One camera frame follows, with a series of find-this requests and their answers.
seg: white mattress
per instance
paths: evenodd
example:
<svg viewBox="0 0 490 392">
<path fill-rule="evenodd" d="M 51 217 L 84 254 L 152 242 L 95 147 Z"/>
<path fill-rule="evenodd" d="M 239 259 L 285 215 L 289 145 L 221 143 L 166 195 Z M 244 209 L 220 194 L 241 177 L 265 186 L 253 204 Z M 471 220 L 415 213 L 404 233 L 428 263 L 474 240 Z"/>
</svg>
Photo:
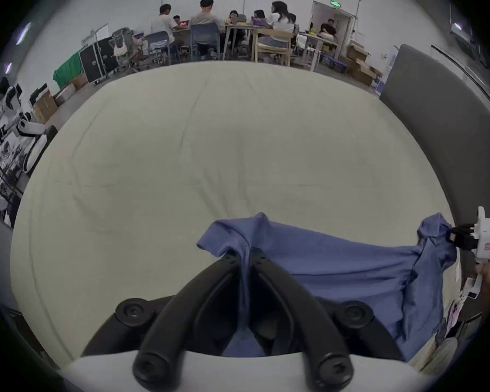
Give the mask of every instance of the white mattress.
<svg viewBox="0 0 490 392">
<path fill-rule="evenodd" d="M 60 367 L 130 297 L 175 294 L 214 258 L 216 219 L 273 221 L 379 245 L 452 222 L 416 141 L 377 97 L 276 65 L 201 62 L 94 94 L 42 156 L 18 212 L 13 291 Z M 445 273 L 445 305 L 458 293 Z"/>
</svg>

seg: floor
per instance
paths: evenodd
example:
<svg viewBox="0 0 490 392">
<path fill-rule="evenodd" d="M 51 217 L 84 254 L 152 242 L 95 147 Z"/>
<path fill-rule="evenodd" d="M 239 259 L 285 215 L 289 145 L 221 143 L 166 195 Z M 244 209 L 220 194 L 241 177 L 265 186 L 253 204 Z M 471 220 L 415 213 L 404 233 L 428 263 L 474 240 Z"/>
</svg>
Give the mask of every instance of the floor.
<svg viewBox="0 0 490 392">
<path fill-rule="evenodd" d="M 182 62 L 185 63 L 190 61 L 186 59 L 186 60 L 182 60 Z M 304 67 L 303 65 L 301 65 L 301 57 L 293 59 L 290 67 L 295 69 L 307 69 L 307 70 L 309 69 L 308 67 Z M 151 68 L 152 69 L 159 68 L 159 65 L 154 64 Z M 366 92 L 374 95 L 375 97 L 378 97 L 378 95 L 376 95 L 374 91 L 374 88 L 355 80 L 351 75 L 347 73 L 339 73 L 338 71 L 331 69 L 328 65 L 320 63 L 316 66 L 314 72 L 316 72 L 317 74 L 322 74 L 328 77 L 335 78 L 342 82 L 346 82 L 352 86 L 365 90 Z M 118 75 L 114 75 L 98 85 L 87 83 L 84 87 L 82 87 L 74 95 L 72 95 L 63 105 L 59 106 L 56 113 L 49 119 L 49 121 L 45 123 L 45 126 L 49 127 L 51 125 L 54 125 L 58 130 L 60 130 L 62 126 L 65 124 L 65 122 L 69 120 L 72 114 L 74 114 L 74 112 L 76 112 L 80 108 L 80 106 L 83 105 L 93 94 L 95 94 L 99 89 L 104 87 L 107 83 L 115 81 L 116 79 L 124 77 L 125 75 L 127 74 L 120 73 Z"/>
</svg>

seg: gray headboard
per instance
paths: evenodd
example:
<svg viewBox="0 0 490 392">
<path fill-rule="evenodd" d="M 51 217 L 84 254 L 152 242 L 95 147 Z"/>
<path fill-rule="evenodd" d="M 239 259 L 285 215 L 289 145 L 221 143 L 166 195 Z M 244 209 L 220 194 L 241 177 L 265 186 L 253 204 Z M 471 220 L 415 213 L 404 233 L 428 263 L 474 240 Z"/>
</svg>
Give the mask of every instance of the gray headboard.
<svg viewBox="0 0 490 392">
<path fill-rule="evenodd" d="M 402 45 L 380 97 L 437 174 L 456 224 L 490 217 L 490 111 L 453 72 Z"/>
</svg>

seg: wooden chair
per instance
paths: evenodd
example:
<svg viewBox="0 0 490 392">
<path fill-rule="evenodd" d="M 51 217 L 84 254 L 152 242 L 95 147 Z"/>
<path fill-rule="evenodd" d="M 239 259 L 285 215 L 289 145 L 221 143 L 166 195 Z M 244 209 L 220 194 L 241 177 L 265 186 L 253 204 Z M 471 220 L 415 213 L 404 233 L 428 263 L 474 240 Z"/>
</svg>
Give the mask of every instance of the wooden chair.
<svg viewBox="0 0 490 392">
<path fill-rule="evenodd" d="M 258 42 L 258 34 L 268 36 L 275 36 L 277 38 L 286 38 L 287 46 L 282 48 L 277 47 L 268 47 L 267 45 L 263 45 Z M 290 66 L 290 55 L 292 53 L 292 49 L 290 48 L 290 40 L 294 34 L 292 32 L 284 32 L 282 30 L 274 30 L 274 29 L 255 29 L 254 30 L 254 57 L 255 62 L 258 62 L 258 52 L 268 53 L 268 54 L 280 54 L 284 57 L 284 62 L 287 64 L 287 67 Z"/>
</svg>

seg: cardboard box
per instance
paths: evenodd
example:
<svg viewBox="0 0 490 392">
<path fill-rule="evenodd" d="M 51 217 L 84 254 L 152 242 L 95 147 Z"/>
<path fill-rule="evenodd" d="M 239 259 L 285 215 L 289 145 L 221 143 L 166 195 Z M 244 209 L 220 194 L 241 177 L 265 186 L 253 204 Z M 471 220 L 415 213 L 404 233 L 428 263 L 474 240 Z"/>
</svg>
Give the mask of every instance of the cardboard box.
<svg viewBox="0 0 490 392">
<path fill-rule="evenodd" d="M 58 107 L 49 90 L 41 93 L 33 106 L 33 113 L 37 121 L 45 123 L 56 112 Z"/>
<path fill-rule="evenodd" d="M 57 106 L 61 106 L 74 93 L 76 93 L 76 88 L 74 87 L 73 83 L 70 83 L 63 90 L 60 90 L 58 93 L 56 93 L 53 99 L 56 102 Z"/>
<path fill-rule="evenodd" d="M 374 67 L 370 67 L 370 71 L 372 71 L 376 77 L 382 77 L 383 76 L 383 73 L 381 71 L 379 71 L 379 69 L 375 69 Z"/>
<path fill-rule="evenodd" d="M 363 45 L 361 45 L 359 42 L 353 41 L 352 39 L 350 40 L 349 45 L 356 45 L 357 47 L 365 49 Z"/>
<path fill-rule="evenodd" d="M 356 60 L 356 65 L 354 68 L 351 68 L 349 72 L 357 81 L 362 82 L 367 86 L 370 86 L 372 80 L 376 78 L 376 73 L 370 70 L 370 65 L 362 60 Z"/>
<path fill-rule="evenodd" d="M 88 83 L 87 76 L 82 73 L 78 77 L 73 78 L 71 83 L 75 87 L 76 91 L 78 91 Z"/>
<path fill-rule="evenodd" d="M 346 63 L 346 65 L 348 65 L 351 69 L 353 69 L 356 66 L 356 61 L 351 60 L 350 58 L 347 58 L 346 56 L 338 56 L 338 60 Z"/>
<path fill-rule="evenodd" d="M 357 45 L 349 45 L 346 51 L 346 56 L 351 60 L 365 61 L 367 59 L 368 52 Z"/>
</svg>

